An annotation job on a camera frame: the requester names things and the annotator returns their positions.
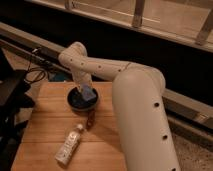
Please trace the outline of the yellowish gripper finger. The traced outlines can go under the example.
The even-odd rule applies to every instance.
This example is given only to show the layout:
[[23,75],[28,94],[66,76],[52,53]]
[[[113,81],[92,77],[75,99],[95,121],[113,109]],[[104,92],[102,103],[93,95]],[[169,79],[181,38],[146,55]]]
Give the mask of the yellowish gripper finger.
[[82,87],[81,85],[78,85],[78,86],[77,86],[77,89],[78,89],[78,91],[79,91],[80,93],[83,92],[83,87]]

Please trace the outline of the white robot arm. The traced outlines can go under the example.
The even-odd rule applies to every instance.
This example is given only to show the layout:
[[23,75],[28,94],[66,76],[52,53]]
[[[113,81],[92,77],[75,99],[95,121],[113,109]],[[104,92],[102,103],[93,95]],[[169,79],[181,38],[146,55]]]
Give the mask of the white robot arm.
[[58,56],[72,73],[80,102],[97,97],[94,76],[112,83],[112,105],[127,171],[181,171],[163,103],[165,78],[156,68],[93,58],[80,42]]

